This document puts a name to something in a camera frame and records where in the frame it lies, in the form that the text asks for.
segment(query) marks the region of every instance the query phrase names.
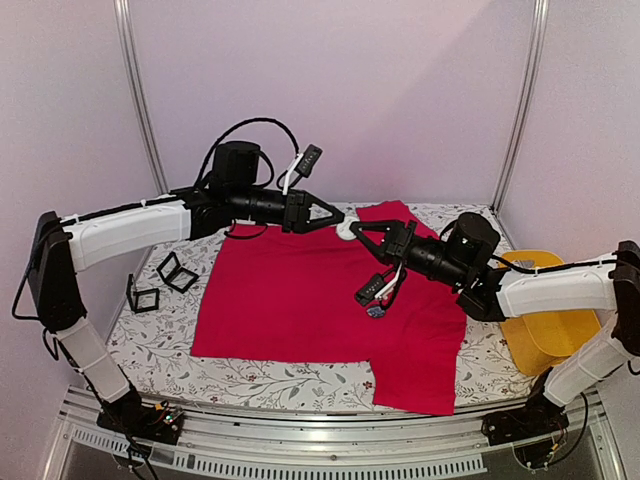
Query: floral tablecloth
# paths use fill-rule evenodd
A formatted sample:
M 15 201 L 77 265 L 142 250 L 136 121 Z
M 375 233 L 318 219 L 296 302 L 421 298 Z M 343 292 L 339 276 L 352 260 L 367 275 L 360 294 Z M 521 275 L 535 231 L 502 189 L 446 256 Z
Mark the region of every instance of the floral tablecloth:
M 346 213 L 364 204 L 338 204 Z M 412 213 L 436 232 L 464 211 L 477 212 L 499 229 L 486 206 L 409 205 Z M 286 364 L 192 357 L 189 352 L 200 299 L 224 236 L 194 242 L 157 245 L 137 280 L 138 289 L 160 286 L 160 309 L 133 314 L 128 305 L 109 338 L 116 361 L 143 392 L 186 401 L 278 410 L 385 411 L 372 404 L 375 378 L 367 362 Z M 498 253 L 509 249 L 506 241 Z M 200 275 L 185 294 L 162 284 L 156 267 L 171 251 Z M 518 372 L 497 324 L 469 319 L 457 360 L 456 406 L 520 398 L 531 377 Z

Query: wire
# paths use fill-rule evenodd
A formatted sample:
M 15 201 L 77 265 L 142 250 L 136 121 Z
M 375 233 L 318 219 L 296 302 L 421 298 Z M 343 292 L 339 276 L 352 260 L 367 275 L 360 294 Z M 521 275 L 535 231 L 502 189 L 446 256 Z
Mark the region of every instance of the wire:
M 629 368 L 629 373 L 631 375 L 633 375 L 634 377 L 637 377 L 638 375 L 640 375 L 640 370 L 638 370 L 637 372 L 633 369 L 633 365 L 631 365 L 631 360 L 629 360 L 627 362 L 627 367 Z
M 278 177 L 278 180 L 276 180 L 276 187 L 278 187 L 278 189 L 280 190 L 284 189 L 284 185 L 282 185 L 282 180 L 284 180 L 284 177 L 286 176 L 287 176 L 287 171 L 285 170 L 280 174 L 280 176 Z M 289 188 L 294 188 L 298 183 L 300 183 L 300 180 L 302 180 L 302 175 L 298 174 L 298 176 L 293 179 L 293 182 L 289 184 Z
M 576 450 L 576 448 L 578 448 L 578 445 L 580 445 L 580 441 L 582 440 L 582 437 L 584 437 L 584 433 L 587 430 L 587 423 L 589 421 L 589 401 L 587 400 L 587 396 L 584 393 L 580 393 L 580 396 L 582 397 L 582 401 L 584 402 L 584 421 L 582 422 L 582 429 L 580 430 L 580 435 L 578 435 L 578 439 L 571 446 L 571 448 L 565 454 L 564 457 L 560 457 L 557 460 L 552 460 L 551 462 L 549 462 L 548 466 L 557 465 L 558 463 L 565 461 L 569 457 L 569 455 L 571 455 Z
M 22 292 L 24 291 L 24 287 L 27 283 L 27 280 L 29 279 L 29 273 L 33 268 L 33 262 L 36 259 L 36 256 L 38 255 L 40 248 L 44 245 L 44 243 L 51 236 L 51 234 L 54 233 L 56 230 L 58 230 L 58 228 L 61 227 L 62 225 L 63 224 L 59 224 L 47 230 L 42 235 L 40 240 L 36 242 L 36 244 L 33 246 L 31 250 L 31 255 L 29 256 L 29 260 L 27 261 L 27 267 L 24 269 L 24 274 L 22 275 L 22 278 L 20 279 L 20 284 L 18 285 L 18 291 L 16 292 L 15 297 L 13 297 L 13 304 L 11 305 L 11 316 L 16 320 L 40 321 L 40 318 L 36 315 L 20 315 L 18 313 L 18 304 L 20 303 L 20 299 L 22 298 Z
M 545 268 L 538 268 L 538 269 L 534 269 L 534 268 L 524 268 L 524 267 L 520 267 L 514 263 L 511 263 L 509 260 L 505 260 L 502 257 L 499 257 L 497 255 L 491 255 L 491 258 L 493 260 L 497 260 L 498 262 L 502 263 L 503 265 L 506 265 L 507 267 L 509 267 L 510 269 L 518 272 L 518 273 L 523 273 L 523 274 L 527 274 L 527 275 L 537 275 L 539 273 L 551 273 L 551 272 L 560 272 L 562 270 L 570 270 L 572 268 L 577 268 L 577 267 L 595 267 L 596 265 L 607 265 L 607 264 L 612 264 L 612 263 L 616 263 L 618 260 L 616 259 L 608 259 L 608 260 L 602 260 L 602 261 L 598 261 L 598 260 L 593 260 L 590 262 L 578 262 L 578 263 L 563 263 L 562 265 L 556 265 L 554 267 L 545 267 Z
M 243 121 L 241 121 L 239 123 L 236 123 L 234 126 L 229 128 L 226 132 L 224 132 L 213 143 L 213 145 L 211 145 L 211 148 L 209 148 L 209 151 L 207 152 L 207 154 L 204 156 L 204 159 L 202 160 L 202 166 L 200 167 L 200 171 L 198 172 L 198 177 L 196 178 L 196 181 L 193 184 L 194 187 L 200 187 L 201 186 L 202 179 L 204 178 L 204 172 L 207 170 L 207 165 L 209 164 L 209 161 L 211 160 L 211 156 L 213 155 L 213 152 L 216 150 L 216 148 L 218 148 L 218 146 L 222 143 L 222 141 L 225 138 L 227 138 L 229 135 L 231 135 L 233 132 L 238 130 L 239 128 L 244 127 L 245 125 L 249 125 L 251 123 L 272 123 L 272 124 L 280 127 L 284 131 L 284 133 L 287 134 L 287 136 L 289 137 L 289 140 L 291 140 L 291 144 L 293 145 L 293 149 L 295 150 L 296 155 L 298 155 L 298 153 L 300 153 L 300 147 L 298 146 L 298 141 L 296 140 L 296 137 L 293 135 L 291 130 L 289 130 L 289 127 L 287 127 L 280 120 L 277 120 L 275 118 L 270 118 L 270 117 L 249 118 L 247 120 L 243 120 Z
M 44 330 L 42 330 L 42 343 L 44 343 L 44 346 L 47 348 L 47 352 L 49 352 L 49 355 L 51 355 L 51 357 L 57 362 L 58 360 L 60 360 L 60 354 L 58 353 L 58 339 L 56 337 L 53 337 L 52 348 L 47 341 L 47 333 L 49 333 L 49 330 L 47 329 L 47 327 L 44 327 Z
M 267 164 L 267 167 L 269 167 L 269 180 L 267 180 L 266 182 L 261 183 L 259 185 L 256 185 L 256 187 L 264 188 L 264 187 L 268 187 L 269 184 L 271 182 L 273 182 L 273 179 L 276 176 L 276 171 L 273 168 L 273 163 L 271 163 L 271 160 L 269 160 L 269 157 L 267 157 L 266 153 L 264 153 L 262 150 L 260 150 L 258 152 L 258 155 L 260 156 L 260 158 L 262 158 L 264 160 L 264 162 Z
M 400 270 L 400 277 L 398 277 L 398 281 L 393 286 L 393 293 L 391 294 L 391 298 L 389 298 L 389 301 L 385 304 L 380 302 L 380 308 L 382 308 L 382 310 L 387 311 L 391 308 L 391 306 L 393 305 L 393 302 L 396 301 L 396 297 L 400 292 L 400 287 L 402 287 L 402 283 L 406 280 L 407 276 L 408 276 L 407 271 L 403 267 L 402 270 Z
M 232 235 L 232 232 L 236 229 L 236 221 L 235 219 L 233 220 L 233 223 L 231 225 L 231 228 L 229 229 L 228 232 L 224 232 L 223 235 L 227 238 L 230 238 L 232 240 L 253 240 L 254 238 L 258 238 L 260 235 L 262 235 L 263 233 L 265 233 L 268 229 L 269 229 L 269 225 L 266 224 L 256 224 L 257 225 L 261 225 L 262 227 L 264 227 L 262 230 L 260 230 L 258 233 L 253 233 L 251 235 L 246 235 L 246 236 L 241 236 L 241 235 Z

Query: red cloth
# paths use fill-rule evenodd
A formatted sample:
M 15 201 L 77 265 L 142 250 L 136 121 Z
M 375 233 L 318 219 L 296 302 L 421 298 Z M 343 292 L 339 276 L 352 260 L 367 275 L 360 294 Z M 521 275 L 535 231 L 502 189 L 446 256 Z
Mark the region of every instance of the red cloth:
M 362 221 L 416 220 L 401 202 L 361 208 Z M 236 235 L 256 227 L 237 227 Z M 417 234 L 437 235 L 418 222 Z M 192 355 L 280 362 L 368 360 L 374 403 L 451 415 L 466 315 L 449 287 L 409 272 L 391 309 L 371 318 L 354 299 L 386 270 L 334 228 L 307 235 L 279 227 L 226 240 L 202 300 Z

